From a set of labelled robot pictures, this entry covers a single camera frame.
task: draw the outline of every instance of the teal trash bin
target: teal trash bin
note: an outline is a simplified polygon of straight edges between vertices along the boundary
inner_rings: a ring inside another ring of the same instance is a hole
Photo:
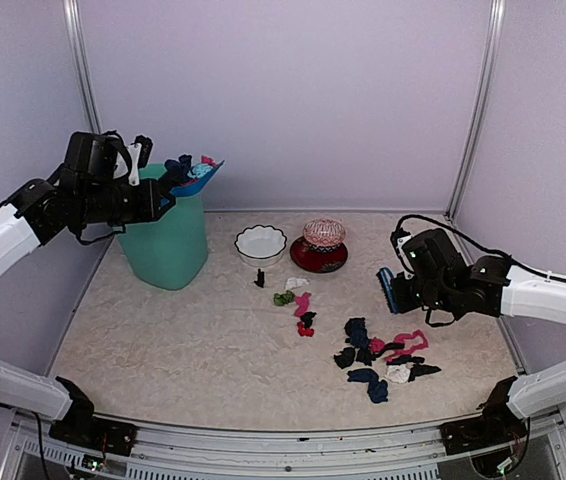
[[[159,178],[160,164],[139,171],[141,178]],[[117,236],[134,274],[166,290],[189,284],[207,260],[207,235],[201,194],[177,198],[176,206],[158,222],[127,226]]]

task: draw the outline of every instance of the white bowl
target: white bowl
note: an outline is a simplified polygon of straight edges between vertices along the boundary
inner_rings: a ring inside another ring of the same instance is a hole
[[[287,237],[271,225],[255,225],[236,236],[236,249],[241,259],[252,267],[269,267],[283,256]]]

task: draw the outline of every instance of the red saucer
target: red saucer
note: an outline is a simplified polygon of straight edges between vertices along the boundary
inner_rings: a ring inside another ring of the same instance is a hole
[[[344,244],[332,252],[321,253],[314,250],[305,238],[297,238],[290,247],[290,256],[303,270],[313,273],[329,273],[338,270],[347,260],[347,248]]]

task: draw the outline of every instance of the white wall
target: white wall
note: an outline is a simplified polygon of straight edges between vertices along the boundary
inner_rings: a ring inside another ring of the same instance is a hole
[[[81,2],[104,128],[228,160],[209,208],[447,207],[490,1]]]
[[[498,64],[459,226],[566,274],[566,0],[508,0]],[[566,359],[566,327],[509,322],[530,371]],[[566,407],[562,409],[566,420]]]
[[[0,2],[0,201],[87,128],[71,58],[61,1]],[[0,358],[45,372],[101,248],[63,234],[0,280]],[[0,445],[11,418],[0,408]]]

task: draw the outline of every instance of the pink patterned bowl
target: pink patterned bowl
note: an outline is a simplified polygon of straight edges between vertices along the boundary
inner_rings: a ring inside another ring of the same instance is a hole
[[[345,240],[345,228],[335,220],[320,218],[305,225],[303,237],[315,250],[330,252]]]

